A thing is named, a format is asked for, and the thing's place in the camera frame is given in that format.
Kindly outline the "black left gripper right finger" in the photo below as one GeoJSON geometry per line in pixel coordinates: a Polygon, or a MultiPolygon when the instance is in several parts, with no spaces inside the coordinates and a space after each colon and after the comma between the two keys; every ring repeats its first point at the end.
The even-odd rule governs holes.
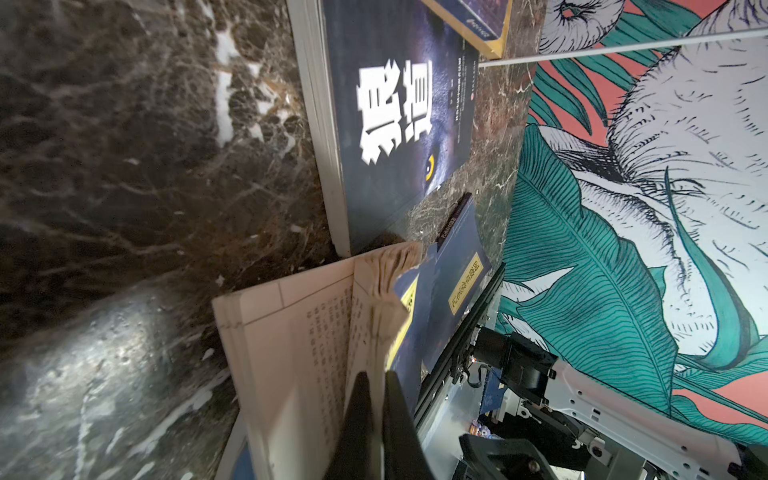
{"type": "Polygon", "coordinates": [[[384,478],[434,478],[419,442],[403,390],[394,371],[385,374],[383,403],[384,478]]]}

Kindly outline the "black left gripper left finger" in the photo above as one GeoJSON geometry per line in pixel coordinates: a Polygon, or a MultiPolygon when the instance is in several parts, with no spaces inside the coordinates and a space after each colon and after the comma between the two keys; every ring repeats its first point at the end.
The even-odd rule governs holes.
{"type": "Polygon", "coordinates": [[[374,418],[366,372],[355,377],[341,434],[325,480],[372,479],[374,418]]]}

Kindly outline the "dark wolf eye book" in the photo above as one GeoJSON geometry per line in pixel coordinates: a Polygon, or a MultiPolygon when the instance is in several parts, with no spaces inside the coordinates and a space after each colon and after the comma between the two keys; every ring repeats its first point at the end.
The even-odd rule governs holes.
{"type": "Polygon", "coordinates": [[[292,1],[338,255],[361,253],[470,156],[478,51],[420,1],[292,1]]]}

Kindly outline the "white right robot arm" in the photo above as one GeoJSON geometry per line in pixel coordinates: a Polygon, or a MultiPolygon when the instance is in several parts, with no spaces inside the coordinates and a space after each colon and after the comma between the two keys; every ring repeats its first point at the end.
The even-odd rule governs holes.
{"type": "Polygon", "coordinates": [[[674,479],[765,479],[767,464],[731,441],[691,428],[600,385],[527,338],[479,329],[471,358],[501,383],[617,442],[674,479]]]}

